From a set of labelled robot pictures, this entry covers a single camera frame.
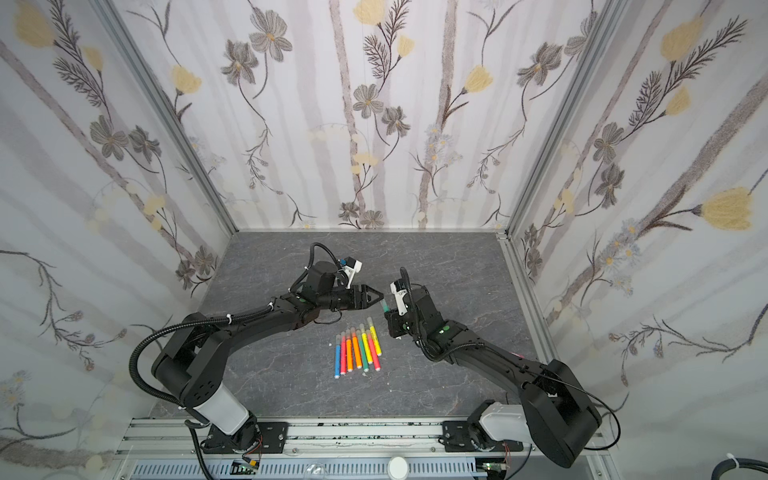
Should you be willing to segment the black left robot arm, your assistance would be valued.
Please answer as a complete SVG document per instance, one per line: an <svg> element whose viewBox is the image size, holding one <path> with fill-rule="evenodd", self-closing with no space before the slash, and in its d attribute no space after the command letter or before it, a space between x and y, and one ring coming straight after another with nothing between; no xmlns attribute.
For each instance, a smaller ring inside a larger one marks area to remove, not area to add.
<svg viewBox="0 0 768 480"><path fill-rule="evenodd" d="M229 357L256 341L300 329L325 310L366 310L379 303L383 293L350 281L360 265L350 257L320 261L306 267L288 293L263 307L219 317L188 316L171 333L152 375L182 409L216 433L255 442L260 437L255 415L223 385Z"/></svg>

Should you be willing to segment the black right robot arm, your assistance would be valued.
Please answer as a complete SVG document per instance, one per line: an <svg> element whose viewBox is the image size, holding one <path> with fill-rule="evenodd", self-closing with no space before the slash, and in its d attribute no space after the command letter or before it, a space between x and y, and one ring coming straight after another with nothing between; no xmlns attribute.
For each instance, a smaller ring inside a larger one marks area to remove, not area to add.
<svg viewBox="0 0 768 480"><path fill-rule="evenodd" d="M424 286L412 289L398 280L390 289L396 302L385 313L391 337L409 335L428 360L473 370L519 398L513 405L482 402L450 446L490 451L506 441L528 443L560 467L574 464L602 418L566 364L525 359L445 319Z"/></svg>

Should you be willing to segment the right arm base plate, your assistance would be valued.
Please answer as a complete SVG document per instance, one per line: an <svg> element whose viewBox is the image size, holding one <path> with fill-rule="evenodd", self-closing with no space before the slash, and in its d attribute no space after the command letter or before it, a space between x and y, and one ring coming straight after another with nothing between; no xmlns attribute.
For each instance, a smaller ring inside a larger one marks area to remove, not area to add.
<svg viewBox="0 0 768 480"><path fill-rule="evenodd" d="M466 420L443 421L442 434L438 437L438 442L444 447L445 451L448 453L501 453L507 450L522 452L524 450L522 442L493 440L481 428L481 414L494 403L494 400L485 400Z"/></svg>

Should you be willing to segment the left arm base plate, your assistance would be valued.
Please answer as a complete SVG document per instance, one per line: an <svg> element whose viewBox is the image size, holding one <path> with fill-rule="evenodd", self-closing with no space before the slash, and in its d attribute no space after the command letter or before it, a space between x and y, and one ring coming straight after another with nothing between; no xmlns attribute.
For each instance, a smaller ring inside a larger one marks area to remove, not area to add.
<svg viewBox="0 0 768 480"><path fill-rule="evenodd" d="M235 434L225 435L212 425L202 441L206 454L281 454L288 435L288 422L247 421Z"/></svg>

